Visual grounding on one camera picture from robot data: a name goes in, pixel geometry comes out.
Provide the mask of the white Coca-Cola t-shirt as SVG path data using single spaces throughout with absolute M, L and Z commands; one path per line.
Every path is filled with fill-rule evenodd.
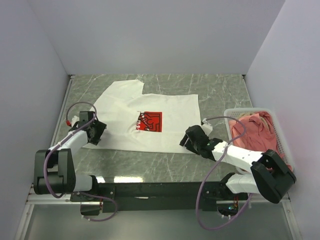
M 113 82 L 93 104 L 106 130 L 87 149 L 188 154 L 180 141 L 199 125 L 198 95 L 143 93 L 140 80 Z

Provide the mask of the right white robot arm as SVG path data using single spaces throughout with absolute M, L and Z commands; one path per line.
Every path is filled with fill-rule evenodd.
M 253 151 L 218 138 L 209 138 L 199 125 L 189 127 L 179 144 L 205 159 L 246 171 L 245 174 L 231 172 L 219 182 L 215 195 L 226 200 L 236 194 L 260 194 L 267 201 L 277 204 L 297 181 L 293 171 L 276 151 Z

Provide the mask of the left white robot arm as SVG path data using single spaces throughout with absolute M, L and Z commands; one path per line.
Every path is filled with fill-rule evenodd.
M 81 111 L 79 120 L 66 137 L 49 149 L 35 153 L 33 189 L 37 195 L 82 192 L 88 201 L 100 195 L 97 179 L 93 175 L 77 175 L 73 156 L 85 145 L 97 145 L 107 125 L 97 119 L 94 111 Z

